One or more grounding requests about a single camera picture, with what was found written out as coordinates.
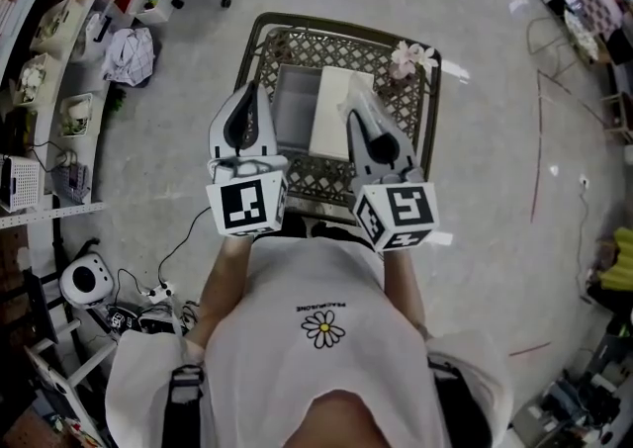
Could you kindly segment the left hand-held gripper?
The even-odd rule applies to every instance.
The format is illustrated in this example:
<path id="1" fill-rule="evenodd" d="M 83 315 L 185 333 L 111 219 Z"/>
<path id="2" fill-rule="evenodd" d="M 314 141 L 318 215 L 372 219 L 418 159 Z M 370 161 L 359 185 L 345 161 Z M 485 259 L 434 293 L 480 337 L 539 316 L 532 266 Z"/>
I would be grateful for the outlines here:
<path id="1" fill-rule="evenodd" d="M 226 99 L 210 124 L 209 150 L 211 183 L 206 192 L 219 234 L 241 237 L 280 230 L 288 159 L 277 154 L 270 102 L 261 84 L 250 81 Z"/>

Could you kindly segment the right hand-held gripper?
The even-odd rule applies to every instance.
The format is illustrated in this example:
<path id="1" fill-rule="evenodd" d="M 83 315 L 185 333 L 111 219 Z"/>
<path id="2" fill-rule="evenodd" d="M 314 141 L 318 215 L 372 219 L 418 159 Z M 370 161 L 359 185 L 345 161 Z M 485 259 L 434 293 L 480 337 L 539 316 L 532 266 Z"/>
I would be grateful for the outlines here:
<path id="1" fill-rule="evenodd" d="M 356 171 L 352 214 L 376 252 L 420 246 L 439 227 L 434 184 L 424 180 L 411 141 L 381 100 L 373 93 L 363 100 L 362 116 L 352 110 L 346 124 Z"/>

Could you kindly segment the grey tray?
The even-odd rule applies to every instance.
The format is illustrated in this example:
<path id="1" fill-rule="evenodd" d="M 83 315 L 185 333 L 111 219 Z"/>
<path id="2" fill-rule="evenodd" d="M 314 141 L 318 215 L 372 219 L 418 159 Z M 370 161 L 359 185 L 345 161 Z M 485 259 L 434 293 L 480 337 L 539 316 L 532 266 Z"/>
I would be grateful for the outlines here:
<path id="1" fill-rule="evenodd" d="M 271 104 L 279 149 L 309 152 L 321 68 L 282 64 Z"/>

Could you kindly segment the clear plastic bag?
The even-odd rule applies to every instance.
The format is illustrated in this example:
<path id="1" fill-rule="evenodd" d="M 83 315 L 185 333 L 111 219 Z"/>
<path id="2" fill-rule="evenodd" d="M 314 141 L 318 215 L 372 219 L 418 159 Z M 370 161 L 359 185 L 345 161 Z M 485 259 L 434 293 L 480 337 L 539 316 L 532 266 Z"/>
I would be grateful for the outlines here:
<path id="1" fill-rule="evenodd" d="M 337 109 L 346 125 L 350 122 L 350 116 L 355 113 L 365 126 L 369 139 L 376 139 L 389 131 L 389 116 L 382 101 L 359 72 L 350 76 L 347 94 L 337 105 Z"/>

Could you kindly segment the person's left forearm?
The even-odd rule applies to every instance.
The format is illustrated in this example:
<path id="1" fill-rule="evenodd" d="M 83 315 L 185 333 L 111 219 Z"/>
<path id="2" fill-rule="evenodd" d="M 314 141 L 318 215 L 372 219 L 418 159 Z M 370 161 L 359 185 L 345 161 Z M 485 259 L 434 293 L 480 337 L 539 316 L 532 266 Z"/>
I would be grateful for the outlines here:
<path id="1" fill-rule="evenodd" d="M 246 290 L 251 236 L 226 237 L 199 302 L 198 322 L 185 338 L 205 348 L 219 323 L 239 304 Z"/>

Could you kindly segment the person's right forearm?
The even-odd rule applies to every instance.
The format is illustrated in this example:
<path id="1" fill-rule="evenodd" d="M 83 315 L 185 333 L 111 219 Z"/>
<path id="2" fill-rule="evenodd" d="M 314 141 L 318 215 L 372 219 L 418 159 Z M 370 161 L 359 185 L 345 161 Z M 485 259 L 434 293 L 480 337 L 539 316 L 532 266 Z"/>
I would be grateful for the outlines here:
<path id="1" fill-rule="evenodd" d="M 385 295 L 422 338 L 428 340 L 424 306 L 409 252 L 386 251 L 383 258 Z"/>

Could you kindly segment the white box lid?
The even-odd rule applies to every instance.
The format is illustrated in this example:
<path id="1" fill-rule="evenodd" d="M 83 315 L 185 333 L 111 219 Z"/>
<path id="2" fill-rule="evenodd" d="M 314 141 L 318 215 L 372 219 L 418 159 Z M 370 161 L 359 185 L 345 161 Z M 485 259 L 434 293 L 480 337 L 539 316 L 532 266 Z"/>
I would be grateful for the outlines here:
<path id="1" fill-rule="evenodd" d="M 353 74 L 357 74 L 360 79 L 373 87 L 373 74 L 334 66 L 326 66 L 322 69 L 309 155 L 340 161 L 349 159 L 346 122 L 338 106 L 347 97 L 350 78 Z"/>

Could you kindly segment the pink artificial flower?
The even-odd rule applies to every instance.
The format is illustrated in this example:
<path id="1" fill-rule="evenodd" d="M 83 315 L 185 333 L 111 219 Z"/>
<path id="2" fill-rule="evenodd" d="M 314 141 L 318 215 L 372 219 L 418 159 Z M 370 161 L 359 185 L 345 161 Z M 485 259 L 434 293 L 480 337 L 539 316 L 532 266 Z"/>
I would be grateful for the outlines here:
<path id="1" fill-rule="evenodd" d="M 400 41 L 391 54 L 390 75 L 395 80 L 403 80 L 414 76 L 419 67 L 425 72 L 439 67 L 433 47 L 423 47 L 420 44 L 408 45 Z"/>

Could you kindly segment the person's black trousers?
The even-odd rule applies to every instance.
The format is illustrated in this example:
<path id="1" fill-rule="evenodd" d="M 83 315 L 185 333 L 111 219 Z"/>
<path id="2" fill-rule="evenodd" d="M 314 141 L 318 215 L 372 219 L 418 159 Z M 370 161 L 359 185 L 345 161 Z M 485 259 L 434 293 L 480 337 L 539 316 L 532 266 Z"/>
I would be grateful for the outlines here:
<path id="1" fill-rule="evenodd" d="M 333 240 L 356 242 L 370 251 L 373 251 L 372 245 L 364 238 L 357 236 L 350 231 L 339 226 L 328 225 L 324 221 L 317 221 L 311 229 L 308 229 L 304 218 L 298 214 L 290 213 L 284 216 L 279 235 L 282 237 L 308 238 L 323 237 Z"/>

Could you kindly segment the brown lattice side table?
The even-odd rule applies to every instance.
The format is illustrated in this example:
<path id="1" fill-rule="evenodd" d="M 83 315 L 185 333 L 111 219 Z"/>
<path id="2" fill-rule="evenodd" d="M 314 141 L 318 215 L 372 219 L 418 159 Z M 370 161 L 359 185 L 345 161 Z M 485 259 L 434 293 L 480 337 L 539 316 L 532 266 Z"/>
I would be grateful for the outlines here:
<path id="1" fill-rule="evenodd" d="M 391 54 L 402 38 L 329 19 L 267 12 L 252 27 L 235 84 L 253 80 L 272 104 L 282 64 L 323 69 L 334 66 L 374 75 L 373 89 L 412 141 L 423 171 L 430 170 L 441 69 L 395 80 Z M 279 149 L 289 160 L 288 209 L 302 216 L 353 224 L 350 211 L 352 163 Z"/>

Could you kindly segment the white grid pattern bag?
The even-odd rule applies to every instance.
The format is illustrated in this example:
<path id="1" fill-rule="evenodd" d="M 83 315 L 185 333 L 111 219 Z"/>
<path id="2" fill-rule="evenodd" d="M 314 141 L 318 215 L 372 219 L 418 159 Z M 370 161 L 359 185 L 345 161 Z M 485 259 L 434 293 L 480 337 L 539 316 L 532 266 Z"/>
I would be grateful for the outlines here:
<path id="1" fill-rule="evenodd" d="M 152 75 L 154 59 L 149 28 L 120 29 L 113 34 L 105 51 L 102 78 L 137 87 Z"/>

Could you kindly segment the purple lattice bag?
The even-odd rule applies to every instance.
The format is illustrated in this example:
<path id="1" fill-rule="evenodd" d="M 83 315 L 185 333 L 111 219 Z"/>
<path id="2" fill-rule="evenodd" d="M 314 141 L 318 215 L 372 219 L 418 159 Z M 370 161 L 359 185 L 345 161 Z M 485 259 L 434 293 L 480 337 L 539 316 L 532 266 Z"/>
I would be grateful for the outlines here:
<path id="1" fill-rule="evenodd" d="M 89 168 L 72 149 L 61 152 L 55 161 L 50 177 L 56 195 L 75 205 L 84 204 L 91 191 Z"/>

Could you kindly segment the white power strip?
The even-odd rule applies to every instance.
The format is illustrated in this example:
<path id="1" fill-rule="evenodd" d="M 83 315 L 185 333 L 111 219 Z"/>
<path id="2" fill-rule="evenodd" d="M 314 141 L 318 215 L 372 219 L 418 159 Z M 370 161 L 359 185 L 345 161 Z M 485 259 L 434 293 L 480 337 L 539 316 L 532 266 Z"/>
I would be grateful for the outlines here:
<path id="1" fill-rule="evenodd" d="M 175 294 L 175 288 L 172 283 L 162 282 L 158 286 L 147 292 L 148 299 L 154 304 L 168 301 Z"/>

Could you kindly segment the person's white daisy shirt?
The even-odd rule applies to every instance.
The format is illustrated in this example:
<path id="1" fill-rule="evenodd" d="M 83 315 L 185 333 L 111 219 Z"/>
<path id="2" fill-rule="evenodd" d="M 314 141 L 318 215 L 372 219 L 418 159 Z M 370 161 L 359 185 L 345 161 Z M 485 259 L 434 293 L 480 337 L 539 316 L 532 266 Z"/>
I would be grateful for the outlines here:
<path id="1" fill-rule="evenodd" d="M 246 290 L 205 348 L 121 337 L 105 411 L 118 448 L 308 447 L 315 399 L 357 395 L 391 448 L 497 448 L 513 391 L 478 331 L 424 340 L 384 292 L 384 258 L 323 237 L 253 239 Z"/>

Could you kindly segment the white round device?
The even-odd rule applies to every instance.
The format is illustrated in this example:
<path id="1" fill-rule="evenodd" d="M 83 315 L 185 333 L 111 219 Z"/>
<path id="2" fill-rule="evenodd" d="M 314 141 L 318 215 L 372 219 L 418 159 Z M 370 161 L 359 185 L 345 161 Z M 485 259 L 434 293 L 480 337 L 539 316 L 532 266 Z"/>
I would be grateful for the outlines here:
<path id="1" fill-rule="evenodd" d="M 111 299 L 115 284 L 102 257 L 89 252 L 64 269 L 59 278 L 59 289 L 72 306 L 88 310 Z"/>

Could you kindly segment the white basket with flowers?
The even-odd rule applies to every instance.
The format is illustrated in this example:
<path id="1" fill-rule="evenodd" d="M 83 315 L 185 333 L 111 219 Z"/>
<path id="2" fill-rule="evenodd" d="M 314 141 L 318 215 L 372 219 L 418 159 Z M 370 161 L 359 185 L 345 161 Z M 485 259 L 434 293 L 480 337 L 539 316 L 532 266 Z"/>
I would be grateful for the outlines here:
<path id="1" fill-rule="evenodd" d="M 27 61 L 20 73 L 13 104 L 18 107 L 32 107 L 49 103 L 57 73 L 58 61 L 48 53 L 39 54 Z"/>

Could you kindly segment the black device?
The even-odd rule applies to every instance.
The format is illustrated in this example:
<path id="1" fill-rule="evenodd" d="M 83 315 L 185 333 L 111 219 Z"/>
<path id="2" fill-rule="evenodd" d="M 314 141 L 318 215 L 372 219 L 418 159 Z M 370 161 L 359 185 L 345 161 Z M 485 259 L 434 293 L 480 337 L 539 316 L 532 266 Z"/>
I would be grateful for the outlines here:
<path id="1" fill-rule="evenodd" d="M 130 303 L 110 304 L 107 323 L 118 334 L 128 330 L 146 334 L 173 333 L 172 310 L 167 305 L 136 306 Z"/>

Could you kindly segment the white perforated basket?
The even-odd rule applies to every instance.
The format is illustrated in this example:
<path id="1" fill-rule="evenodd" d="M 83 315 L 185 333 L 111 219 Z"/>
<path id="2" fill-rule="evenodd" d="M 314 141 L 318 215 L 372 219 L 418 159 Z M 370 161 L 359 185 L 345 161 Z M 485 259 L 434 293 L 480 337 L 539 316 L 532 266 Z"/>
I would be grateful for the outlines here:
<path id="1" fill-rule="evenodd" d="M 0 207 L 8 213 L 40 202 L 41 165 L 37 160 L 0 155 Z"/>

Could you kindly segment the wooden stool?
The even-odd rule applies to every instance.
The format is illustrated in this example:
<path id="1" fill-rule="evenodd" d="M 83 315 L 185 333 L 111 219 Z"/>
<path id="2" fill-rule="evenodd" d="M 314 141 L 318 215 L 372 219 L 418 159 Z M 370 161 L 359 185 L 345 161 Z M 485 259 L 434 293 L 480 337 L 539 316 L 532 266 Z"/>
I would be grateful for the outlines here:
<path id="1" fill-rule="evenodd" d="M 605 111 L 604 130 L 633 145 L 633 96 L 621 91 L 601 99 Z"/>

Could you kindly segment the white shelf unit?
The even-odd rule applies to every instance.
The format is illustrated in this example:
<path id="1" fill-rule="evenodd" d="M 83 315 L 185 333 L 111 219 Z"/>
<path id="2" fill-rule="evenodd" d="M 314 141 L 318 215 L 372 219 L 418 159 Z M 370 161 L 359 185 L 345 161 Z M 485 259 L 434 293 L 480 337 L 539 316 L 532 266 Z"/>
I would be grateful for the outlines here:
<path id="1" fill-rule="evenodd" d="M 94 193 L 95 161 L 109 81 L 101 74 L 103 53 L 110 36 L 128 27 L 132 19 L 115 0 L 77 0 L 84 7 L 74 45 L 58 61 L 58 73 L 49 103 L 32 107 L 13 104 L 24 64 L 37 56 L 31 40 L 46 11 L 63 0 L 0 1 L 0 155 L 37 160 L 41 165 L 40 202 L 31 209 L 8 213 L 0 207 L 0 229 L 60 219 L 103 209 Z M 93 95 L 92 121 L 88 134 L 75 138 L 59 135 L 60 103 L 68 97 Z M 56 158 L 72 149 L 90 170 L 91 191 L 82 205 L 56 195 L 50 172 Z"/>

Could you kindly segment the yellow green foam block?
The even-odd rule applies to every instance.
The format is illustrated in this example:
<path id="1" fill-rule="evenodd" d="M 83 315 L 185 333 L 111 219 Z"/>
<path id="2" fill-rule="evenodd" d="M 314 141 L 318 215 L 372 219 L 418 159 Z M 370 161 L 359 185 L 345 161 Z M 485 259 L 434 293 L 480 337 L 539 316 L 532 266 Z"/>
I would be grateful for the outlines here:
<path id="1" fill-rule="evenodd" d="M 598 273 L 601 288 L 633 293 L 633 229 L 618 228 L 602 245 L 611 253 L 612 264 Z"/>

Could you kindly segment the person's neck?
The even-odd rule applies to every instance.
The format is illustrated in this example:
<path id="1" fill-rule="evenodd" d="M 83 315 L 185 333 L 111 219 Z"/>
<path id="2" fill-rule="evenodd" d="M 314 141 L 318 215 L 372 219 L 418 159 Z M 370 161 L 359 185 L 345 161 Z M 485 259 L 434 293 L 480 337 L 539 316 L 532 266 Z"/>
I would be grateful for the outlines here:
<path id="1" fill-rule="evenodd" d="M 301 428 L 311 448 L 391 448 L 363 401 L 345 391 L 315 399 Z"/>

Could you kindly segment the grey equipment crate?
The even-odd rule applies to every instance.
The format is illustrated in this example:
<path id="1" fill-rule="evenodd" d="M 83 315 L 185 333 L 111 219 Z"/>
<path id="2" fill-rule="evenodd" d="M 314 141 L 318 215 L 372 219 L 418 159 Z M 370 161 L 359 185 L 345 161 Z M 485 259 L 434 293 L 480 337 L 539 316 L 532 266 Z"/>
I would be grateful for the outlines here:
<path id="1" fill-rule="evenodd" d="M 513 448 L 633 448 L 633 326 L 611 323 L 594 349 L 515 414 Z"/>

